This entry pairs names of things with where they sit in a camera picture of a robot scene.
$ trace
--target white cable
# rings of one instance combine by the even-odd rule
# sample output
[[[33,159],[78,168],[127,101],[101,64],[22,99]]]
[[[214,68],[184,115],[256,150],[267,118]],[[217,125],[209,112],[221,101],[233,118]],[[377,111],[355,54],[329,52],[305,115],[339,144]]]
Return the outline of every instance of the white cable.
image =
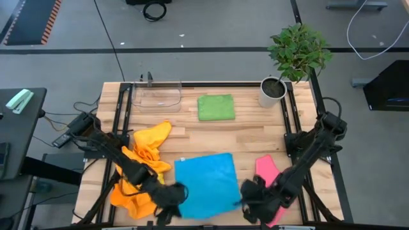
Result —
[[[348,28],[346,29],[346,39],[347,39],[347,41],[348,41],[348,44],[350,44],[350,47],[353,49],[353,51],[355,51],[355,52],[357,53],[358,57],[359,57],[360,59],[362,59],[362,60],[368,60],[368,59],[371,59],[371,58],[375,58],[375,57],[378,57],[379,55],[383,54],[384,52],[387,52],[387,51],[388,51],[390,48],[392,48],[392,47],[396,44],[396,42],[401,38],[401,36],[402,36],[402,34],[403,34],[403,31],[405,31],[407,25],[409,24],[409,21],[408,21],[408,22],[405,24],[405,26],[403,27],[403,29],[402,29],[401,33],[399,34],[399,36],[396,38],[395,42],[394,42],[392,45],[390,45],[390,47],[386,48],[384,51],[380,52],[379,54],[376,54],[376,55],[373,55],[373,56],[370,56],[370,57],[362,57],[361,55],[359,55],[358,51],[353,47],[353,45],[352,45],[351,42],[350,42],[350,26],[351,26],[351,24],[352,24],[353,19],[355,18],[355,16],[357,16],[357,14],[359,13],[359,11],[364,7],[364,5],[365,5],[366,2],[367,2],[367,0],[365,0],[364,4],[362,4],[362,6],[359,8],[359,10],[358,10],[358,11],[355,13],[355,15],[352,17],[350,23],[348,24]]]

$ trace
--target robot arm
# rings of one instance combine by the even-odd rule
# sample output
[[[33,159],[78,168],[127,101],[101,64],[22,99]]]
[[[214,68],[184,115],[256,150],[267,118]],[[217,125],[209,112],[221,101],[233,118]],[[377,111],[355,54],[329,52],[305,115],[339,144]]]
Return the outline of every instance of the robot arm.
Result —
[[[345,132],[346,123],[326,112],[317,117],[311,131],[286,135],[287,151],[297,154],[297,163],[280,173],[268,188],[258,175],[253,181],[244,181],[240,189],[243,197],[241,203],[248,206],[243,208],[244,217],[252,223],[256,223],[257,219],[269,223],[280,206],[288,208],[299,195],[304,178],[317,159],[342,149],[335,145],[335,141],[341,140]]]

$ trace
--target green object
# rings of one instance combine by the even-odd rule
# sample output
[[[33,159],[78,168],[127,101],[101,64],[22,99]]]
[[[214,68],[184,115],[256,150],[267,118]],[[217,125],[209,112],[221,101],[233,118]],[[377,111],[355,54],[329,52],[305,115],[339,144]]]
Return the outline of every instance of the green object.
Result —
[[[197,99],[199,121],[235,119],[235,104],[231,95],[203,95]]]
[[[329,44],[323,39],[321,33],[313,31],[305,24],[295,24],[282,29],[278,35],[271,36],[275,43],[268,48],[270,58],[279,65],[282,71],[280,80],[287,77],[292,82],[299,82],[303,77],[309,80],[312,70],[320,68],[317,76],[326,67],[332,54],[328,49]]]

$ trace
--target wooden table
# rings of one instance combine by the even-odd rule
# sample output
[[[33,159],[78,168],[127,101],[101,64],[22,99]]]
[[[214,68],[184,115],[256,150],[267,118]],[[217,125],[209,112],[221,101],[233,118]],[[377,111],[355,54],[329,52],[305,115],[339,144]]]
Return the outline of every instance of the wooden table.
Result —
[[[102,130],[110,132],[118,99],[119,82],[107,82],[102,90],[97,112],[102,122]],[[142,130],[157,125],[163,120],[171,121],[173,128],[160,147],[161,160],[174,166],[174,161],[184,158],[193,158],[215,153],[230,152],[233,154],[238,182],[241,185],[244,179],[251,179],[255,172],[255,160],[264,155],[271,155],[280,170],[291,166],[291,160],[286,155],[283,134],[285,126],[281,106],[278,103],[270,109],[258,105],[259,87],[197,87],[183,88],[181,109],[179,112],[141,113],[132,106],[129,129]],[[200,95],[232,94],[235,101],[236,119],[231,121],[199,122],[197,118],[197,98]],[[303,130],[310,130],[316,121],[316,109],[308,82],[294,85],[295,100]],[[125,114],[127,96],[124,96],[122,116]],[[292,131],[295,131],[291,118]],[[99,160],[91,166],[82,177],[76,214],[84,216],[100,194],[105,160]],[[343,219],[341,206],[332,175],[330,165],[319,160],[311,169],[316,193],[339,219]],[[166,183],[174,183],[174,169],[164,175]],[[309,219],[313,220],[311,204],[306,198]],[[109,199],[105,203],[103,221],[107,221]],[[117,208],[115,226],[145,226],[148,220],[155,220],[151,215],[134,220],[127,214],[127,210]],[[301,224],[298,201],[287,210],[279,221],[280,224]],[[174,226],[200,225],[249,225],[241,209],[231,211],[209,220],[195,221],[173,218]]]

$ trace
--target yellow cloth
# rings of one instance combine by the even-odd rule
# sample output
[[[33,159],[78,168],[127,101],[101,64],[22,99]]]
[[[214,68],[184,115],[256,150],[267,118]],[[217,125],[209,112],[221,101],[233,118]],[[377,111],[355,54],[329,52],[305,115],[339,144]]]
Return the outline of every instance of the yellow cloth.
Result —
[[[172,167],[166,162],[161,162],[158,147],[165,141],[171,132],[172,125],[165,121],[153,128],[141,130],[134,133],[134,149],[130,151],[127,147],[122,147],[122,152],[132,160],[145,163],[150,166],[156,173],[158,179],[163,184],[163,172],[170,170]],[[122,169],[117,165],[116,170],[122,174]],[[124,207],[133,219],[143,218],[155,211],[156,204],[151,201],[148,194],[133,195],[131,197],[124,194],[138,192],[138,189],[124,179],[117,184],[111,194],[111,204],[117,207]]]

